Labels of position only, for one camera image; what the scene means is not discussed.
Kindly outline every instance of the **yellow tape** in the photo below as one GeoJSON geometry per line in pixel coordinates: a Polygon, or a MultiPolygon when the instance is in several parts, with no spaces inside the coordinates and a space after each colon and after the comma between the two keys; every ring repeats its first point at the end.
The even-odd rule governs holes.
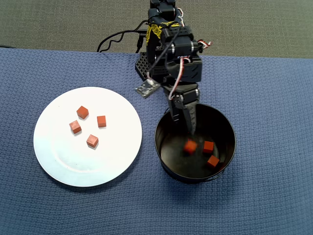
{"type": "MultiPolygon", "coordinates": [[[[170,22],[162,22],[161,24],[164,24],[164,25],[168,26],[168,25],[169,25],[170,23],[172,23],[172,22],[173,22],[173,21],[170,21],[170,22]]],[[[179,23],[175,23],[175,24],[171,25],[171,27],[178,27],[178,26],[179,26],[179,23]]],[[[159,39],[161,39],[162,28],[163,28],[163,26],[156,25],[156,24],[152,24],[151,26],[148,27],[147,35],[146,35],[146,42],[147,42],[147,45],[148,45],[148,42],[149,42],[149,39],[150,39],[151,30],[153,31],[153,33],[154,33],[159,39]]]]}

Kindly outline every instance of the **black wire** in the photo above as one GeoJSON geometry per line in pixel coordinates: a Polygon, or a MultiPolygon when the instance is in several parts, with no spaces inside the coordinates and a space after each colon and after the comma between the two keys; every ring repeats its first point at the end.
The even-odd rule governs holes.
{"type": "Polygon", "coordinates": [[[151,72],[151,70],[153,70],[155,68],[155,66],[158,64],[158,62],[161,60],[161,58],[163,57],[163,55],[167,52],[168,48],[170,48],[170,46],[172,45],[172,43],[175,41],[175,39],[177,38],[177,36],[179,35],[179,32],[181,30],[181,25],[179,25],[179,29],[177,30],[177,33],[175,34],[175,36],[172,38],[172,40],[169,42],[169,44],[166,46],[166,48],[162,51],[161,55],[156,59],[156,61],[153,63],[153,65],[149,68],[148,72],[151,72]]]}
{"type": "Polygon", "coordinates": [[[6,46],[6,45],[0,45],[0,47],[3,47],[3,48],[14,48],[14,49],[16,49],[16,47],[11,47],[11,46],[6,46]]]}
{"type": "Polygon", "coordinates": [[[148,21],[147,21],[147,20],[142,21],[142,22],[138,25],[138,27],[135,28],[134,30],[124,30],[124,31],[120,31],[120,32],[117,32],[117,33],[112,34],[111,36],[105,38],[102,42],[100,42],[100,44],[99,44],[99,46],[98,46],[97,52],[103,52],[103,51],[109,50],[110,47],[111,47],[111,43],[112,43],[112,42],[115,42],[115,43],[121,42],[121,41],[123,40],[123,37],[124,37],[124,34],[125,34],[125,33],[137,33],[137,30],[138,30],[144,23],[146,23],[146,22],[148,22],[148,21]],[[101,46],[103,45],[104,42],[106,42],[108,39],[110,39],[110,38],[112,38],[112,37],[114,37],[114,36],[116,36],[116,35],[119,35],[119,34],[122,34],[122,35],[121,35],[121,38],[120,38],[118,41],[110,40],[110,42],[109,42],[109,47],[108,47],[107,49],[104,49],[104,50],[101,50],[101,51],[100,51],[100,48],[101,48],[101,46]]]}

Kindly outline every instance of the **gray carpet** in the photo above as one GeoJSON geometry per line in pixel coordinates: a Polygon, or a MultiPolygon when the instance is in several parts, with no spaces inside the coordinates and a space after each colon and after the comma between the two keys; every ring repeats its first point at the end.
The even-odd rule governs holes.
{"type": "MultiPolygon", "coordinates": [[[[312,0],[177,0],[205,54],[313,58],[312,0]]],[[[106,36],[134,29],[149,0],[0,0],[0,44],[95,51],[106,36]]],[[[113,45],[134,52],[137,35],[113,45]]]]}

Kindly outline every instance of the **red cube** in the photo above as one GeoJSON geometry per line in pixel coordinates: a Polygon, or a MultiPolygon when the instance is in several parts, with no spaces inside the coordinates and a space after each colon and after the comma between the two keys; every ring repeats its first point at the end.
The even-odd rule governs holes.
{"type": "Polygon", "coordinates": [[[207,161],[207,164],[208,164],[210,167],[214,168],[214,167],[216,167],[217,163],[219,163],[219,161],[220,161],[220,159],[218,159],[217,157],[215,157],[215,156],[212,155],[212,156],[209,158],[209,160],[207,161]]]}
{"type": "Polygon", "coordinates": [[[213,148],[214,148],[214,143],[213,142],[209,142],[209,141],[205,141],[204,142],[204,146],[203,146],[203,152],[204,153],[212,153],[213,152],[213,148]]]}
{"type": "Polygon", "coordinates": [[[184,151],[193,154],[198,147],[198,144],[192,140],[188,140],[184,146],[184,151]]]}
{"type": "Polygon", "coordinates": [[[70,128],[72,129],[73,133],[76,134],[82,130],[81,126],[79,125],[78,121],[71,122],[69,124],[70,128]]]}
{"type": "Polygon", "coordinates": [[[82,119],[85,119],[89,114],[88,109],[86,109],[84,106],[80,106],[80,108],[76,112],[77,115],[82,119]]]}
{"type": "Polygon", "coordinates": [[[96,136],[90,135],[87,139],[87,144],[93,148],[97,146],[99,139],[96,136]]]}
{"type": "Polygon", "coordinates": [[[107,121],[106,121],[106,116],[98,116],[98,127],[106,127],[107,126],[107,121]]]}

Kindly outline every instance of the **table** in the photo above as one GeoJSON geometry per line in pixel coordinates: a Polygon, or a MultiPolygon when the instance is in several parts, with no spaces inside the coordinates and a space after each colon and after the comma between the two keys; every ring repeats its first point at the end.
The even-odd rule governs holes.
{"type": "Polygon", "coordinates": [[[0,49],[0,234],[312,234],[313,60],[203,56],[201,103],[230,120],[237,148],[222,177],[187,185],[159,162],[167,102],[134,91],[137,57],[0,49]],[[143,141],[121,176],[74,188],[42,170],[33,131],[54,98],[85,86],[128,99],[143,141]]]}

